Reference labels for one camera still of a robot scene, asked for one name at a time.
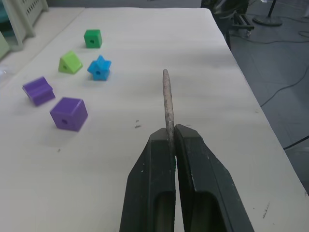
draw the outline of purple toy block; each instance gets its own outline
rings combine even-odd
[[[23,85],[23,90],[36,106],[55,98],[53,88],[43,76]]]
[[[79,131],[88,117],[84,101],[76,98],[62,98],[50,115],[59,129],[70,131]]]

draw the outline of table surface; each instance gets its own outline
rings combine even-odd
[[[24,49],[19,52],[10,52],[0,61],[0,68],[5,67],[10,78],[24,68],[38,55],[65,27],[68,26],[84,8],[50,7],[48,12],[42,12],[34,25],[36,36],[26,38]],[[0,87],[7,83],[7,78],[0,79]]]
[[[86,29],[101,30],[101,49],[85,48]],[[84,64],[75,75],[57,71],[69,50]],[[112,61],[107,82],[86,70],[100,54]],[[307,232],[309,197],[210,12],[135,8],[85,9],[1,91],[1,230],[118,231],[127,176],[165,126],[165,68],[176,123],[196,129],[230,171],[254,230]],[[42,75],[56,100],[36,108],[21,86]],[[80,132],[58,130],[49,115],[64,96],[85,102]]]

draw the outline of green cube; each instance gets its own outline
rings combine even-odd
[[[87,48],[100,48],[102,45],[100,30],[87,30],[84,39]]]

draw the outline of toy block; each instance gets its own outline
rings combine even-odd
[[[110,74],[110,66],[112,62],[105,60],[103,56],[99,56],[94,60],[87,69],[93,75],[95,81],[106,81]]]
[[[82,67],[83,64],[77,55],[74,52],[69,51],[60,58],[58,71],[62,73],[76,74]]]
[[[102,45],[102,36],[100,30],[87,30],[84,34],[87,48],[100,48]]]
[[[84,101],[76,98],[62,98],[50,115],[59,129],[70,131],[79,131],[88,117]]]
[[[23,85],[23,90],[35,106],[39,106],[55,98],[53,88],[43,76]]]

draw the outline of green triangular prism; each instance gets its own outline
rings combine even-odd
[[[58,71],[62,73],[75,74],[82,67],[83,64],[78,59],[77,55],[74,52],[69,51],[60,58]]]

